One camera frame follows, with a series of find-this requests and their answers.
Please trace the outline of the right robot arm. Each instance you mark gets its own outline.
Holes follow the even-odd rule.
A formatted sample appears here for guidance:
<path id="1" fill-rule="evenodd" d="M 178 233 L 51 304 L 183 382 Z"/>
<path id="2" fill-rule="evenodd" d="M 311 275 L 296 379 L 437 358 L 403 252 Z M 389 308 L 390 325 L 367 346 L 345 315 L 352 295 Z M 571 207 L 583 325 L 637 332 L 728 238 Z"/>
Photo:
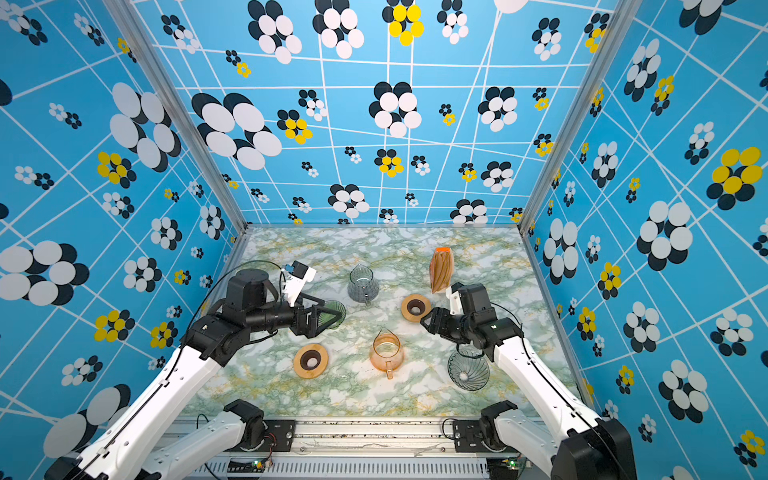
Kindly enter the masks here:
<path id="1" fill-rule="evenodd" d="M 490 449 L 512 448 L 551 479 L 636 478 L 627 429 L 596 413 L 556 377 L 510 310 L 492 302 L 481 284 L 456 283 L 446 295 L 448 307 L 432 308 L 421 325 L 432 335 L 479 350 L 514 381 L 540 417 L 528 419 L 509 401 L 485 408 L 480 425 Z"/>

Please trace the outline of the clear grey glass dripper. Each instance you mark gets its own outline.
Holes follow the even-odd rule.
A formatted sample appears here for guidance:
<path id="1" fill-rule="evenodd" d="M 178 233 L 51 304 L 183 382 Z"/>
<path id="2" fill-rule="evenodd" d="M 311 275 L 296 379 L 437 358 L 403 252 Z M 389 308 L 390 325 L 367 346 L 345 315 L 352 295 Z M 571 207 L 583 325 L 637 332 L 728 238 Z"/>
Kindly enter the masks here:
<path id="1" fill-rule="evenodd" d="M 483 389 L 490 379 L 490 367 L 483 357 L 469 357 L 459 352 L 448 358 L 447 372 L 457 387 L 470 392 Z"/>

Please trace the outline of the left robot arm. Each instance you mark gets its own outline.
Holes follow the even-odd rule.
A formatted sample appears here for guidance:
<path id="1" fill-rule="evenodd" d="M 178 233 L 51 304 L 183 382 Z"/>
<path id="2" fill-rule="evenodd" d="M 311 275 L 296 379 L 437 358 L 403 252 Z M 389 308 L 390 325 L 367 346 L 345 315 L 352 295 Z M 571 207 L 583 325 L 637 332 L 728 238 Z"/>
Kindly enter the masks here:
<path id="1" fill-rule="evenodd" d="M 303 293 L 315 269 L 298 261 L 278 281 L 245 263 L 231 273 L 225 296 L 191 322 L 157 377 L 95 442 L 77 457 L 62 456 L 48 479 L 183 479 L 232 448 L 255 450 L 266 435 L 262 411 L 244 400 L 225 406 L 212 422 L 164 449 L 156 447 L 196 393 L 246 346 L 287 328 L 317 337 L 345 313 Z"/>

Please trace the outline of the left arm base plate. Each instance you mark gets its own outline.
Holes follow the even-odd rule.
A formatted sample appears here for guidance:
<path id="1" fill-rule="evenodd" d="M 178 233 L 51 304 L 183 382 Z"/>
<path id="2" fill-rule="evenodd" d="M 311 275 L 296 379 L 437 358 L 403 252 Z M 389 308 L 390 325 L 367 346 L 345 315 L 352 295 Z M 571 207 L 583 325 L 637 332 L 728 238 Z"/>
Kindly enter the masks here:
<path id="1" fill-rule="evenodd" d="M 266 419 L 256 427 L 251 422 L 241 440 L 226 452 L 286 453 L 292 449 L 297 422 L 293 419 Z"/>

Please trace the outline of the green glass dripper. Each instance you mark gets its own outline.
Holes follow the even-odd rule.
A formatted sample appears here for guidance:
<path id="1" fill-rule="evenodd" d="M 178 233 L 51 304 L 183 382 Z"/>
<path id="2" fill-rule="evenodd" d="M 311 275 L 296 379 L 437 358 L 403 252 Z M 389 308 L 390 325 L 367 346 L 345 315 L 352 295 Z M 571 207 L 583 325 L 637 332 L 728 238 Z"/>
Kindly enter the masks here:
<path id="1" fill-rule="evenodd" d="M 346 314 L 346 307 L 341 301 L 326 301 L 318 308 L 318 324 L 325 329 L 336 329 L 344 322 Z"/>

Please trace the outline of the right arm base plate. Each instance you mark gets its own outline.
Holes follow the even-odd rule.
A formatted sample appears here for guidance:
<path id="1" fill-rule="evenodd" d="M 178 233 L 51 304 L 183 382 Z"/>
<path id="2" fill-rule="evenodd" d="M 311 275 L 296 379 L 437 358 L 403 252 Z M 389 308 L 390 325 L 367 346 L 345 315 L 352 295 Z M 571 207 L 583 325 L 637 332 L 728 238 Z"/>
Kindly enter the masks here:
<path id="1" fill-rule="evenodd" d="M 480 427 L 479 420 L 450 420 L 448 436 L 452 438 L 454 449 L 457 453 L 474 454 L 518 454 L 512 447 L 492 446 Z"/>

